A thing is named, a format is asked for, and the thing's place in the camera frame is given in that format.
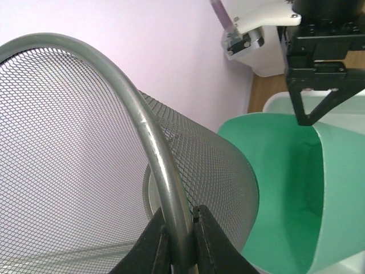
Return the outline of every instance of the white wall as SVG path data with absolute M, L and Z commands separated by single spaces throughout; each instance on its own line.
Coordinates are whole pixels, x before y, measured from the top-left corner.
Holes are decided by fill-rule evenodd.
M 212 130 L 247 109 L 251 69 L 225 60 L 208 0 L 2 0 L 0 15 L 0 44 L 36 32 L 81 39 Z

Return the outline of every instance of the brown wooden surface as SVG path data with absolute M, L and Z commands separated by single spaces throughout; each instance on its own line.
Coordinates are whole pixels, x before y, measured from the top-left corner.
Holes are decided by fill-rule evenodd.
M 344 60 L 346 67 L 365 69 L 365 51 L 350 51 Z M 253 78 L 248 112 L 262 111 L 266 101 L 274 94 L 287 91 L 284 75 Z

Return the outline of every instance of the white plastic part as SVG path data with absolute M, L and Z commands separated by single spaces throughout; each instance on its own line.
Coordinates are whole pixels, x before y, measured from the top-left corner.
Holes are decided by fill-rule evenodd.
M 258 49 L 236 58 L 254 73 L 268 77 L 284 73 L 285 63 L 276 26 L 296 26 L 301 16 L 285 0 L 235 0 L 226 3 L 228 14 L 241 33 L 261 27 L 265 43 Z
M 311 111 L 328 93 L 328 91 L 303 91 L 302 99 L 305 110 Z M 364 106 L 365 90 L 331 110 L 320 121 L 365 135 Z M 263 107 L 263 112 L 293 114 L 289 93 L 280 92 L 273 95 Z M 365 274 L 365 251 L 317 272 L 317 274 Z

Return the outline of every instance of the white plastic container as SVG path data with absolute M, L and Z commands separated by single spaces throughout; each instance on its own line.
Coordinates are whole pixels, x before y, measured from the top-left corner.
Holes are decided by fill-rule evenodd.
M 314 109 L 328 93 L 328 91 L 302 92 L 306 113 Z M 289 93 L 280 92 L 273 95 L 263 107 L 263 112 L 293 114 Z M 365 90 L 331 110 L 320 121 L 365 135 Z M 365 274 L 365 251 L 322 270 L 318 274 Z

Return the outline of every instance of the green container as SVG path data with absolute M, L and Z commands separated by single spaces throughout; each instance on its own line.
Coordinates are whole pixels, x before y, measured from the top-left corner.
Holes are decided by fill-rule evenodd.
M 252 264 L 315 273 L 365 250 L 365 135 L 270 113 L 231 119 L 218 133 L 257 175 L 259 211 L 242 251 Z

